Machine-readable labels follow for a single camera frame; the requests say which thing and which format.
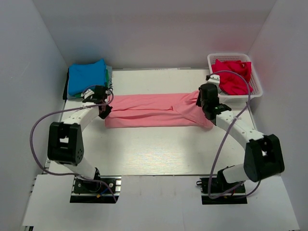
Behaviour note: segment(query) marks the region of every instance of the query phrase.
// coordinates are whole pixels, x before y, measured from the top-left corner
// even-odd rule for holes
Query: white wall
[[[249,56],[264,91],[252,106],[257,127],[281,140],[283,182],[301,230],[308,230],[308,1],[278,0]]]
[[[33,0],[68,65],[204,67],[248,53],[276,0]]]
[[[34,177],[29,148],[34,122],[63,107],[66,63],[31,0],[0,1],[0,230],[19,230]],[[46,119],[35,134],[44,163]]]

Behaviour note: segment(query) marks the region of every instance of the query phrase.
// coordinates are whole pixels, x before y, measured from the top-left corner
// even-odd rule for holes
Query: white basket
[[[251,62],[248,55],[241,53],[215,53],[209,54],[207,56],[208,66],[210,69],[210,73],[213,73],[212,64],[215,63],[216,59],[219,61],[236,61],[241,60],[243,62]],[[263,90],[261,84],[259,82],[258,76],[254,69],[254,66],[251,64],[251,78],[249,81],[250,86],[253,88],[251,93],[251,99],[260,97],[263,94]],[[248,100],[248,95],[227,95],[224,92],[218,94],[221,103],[225,101],[229,102],[246,102]]]

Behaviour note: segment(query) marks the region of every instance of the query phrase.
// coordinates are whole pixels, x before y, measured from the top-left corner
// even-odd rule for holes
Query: pink shirt
[[[178,94],[117,95],[105,119],[107,128],[200,126],[212,128],[201,107],[199,91]]]

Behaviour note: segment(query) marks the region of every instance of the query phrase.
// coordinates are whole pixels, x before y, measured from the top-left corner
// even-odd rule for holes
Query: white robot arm
[[[83,106],[101,104],[107,98],[107,88],[96,86],[85,93]],[[50,125],[48,158],[69,168],[72,172],[88,179],[99,179],[99,171],[83,156],[82,131],[97,116],[105,119],[112,107],[91,107],[74,112],[63,122]]]
[[[208,120],[225,131],[229,130],[230,124],[236,119],[229,134],[245,150],[243,164],[218,171],[218,183],[224,189],[229,189],[235,182],[257,182],[283,172],[284,162],[279,139],[275,135],[264,135],[236,118],[227,105],[219,103],[219,76],[212,75],[207,80],[199,88],[197,105],[202,107]]]

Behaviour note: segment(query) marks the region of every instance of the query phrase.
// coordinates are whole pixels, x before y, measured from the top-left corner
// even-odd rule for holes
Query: white platform
[[[115,95],[183,93],[205,83],[208,70],[114,71]],[[65,108],[80,107],[81,100],[68,100]],[[238,113],[244,104],[228,104]],[[71,113],[65,113],[63,119]],[[248,110],[242,119],[253,126]],[[85,157],[101,175],[196,175],[209,174],[225,132],[217,127],[116,128],[106,129],[99,117],[83,131]],[[228,137],[216,171],[242,163],[243,148]],[[67,172],[55,162],[50,171]]]
[[[205,70],[114,72],[115,94],[191,92],[205,81]],[[79,106],[68,101],[66,108]],[[238,112],[243,105],[231,107]],[[249,112],[242,116],[252,125]],[[102,175],[122,175],[115,205],[70,204],[73,177],[39,175],[25,226],[34,231],[288,231],[299,229],[280,177],[262,181],[247,205],[202,205],[198,176],[208,174],[224,131],[213,128],[105,129],[97,118],[83,132],[85,156]],[[244,151],[228,138],[217,170],[243,162]],[[65,171],[52,163],[51,171]],[[247,191],[255,187],[245,183]]]

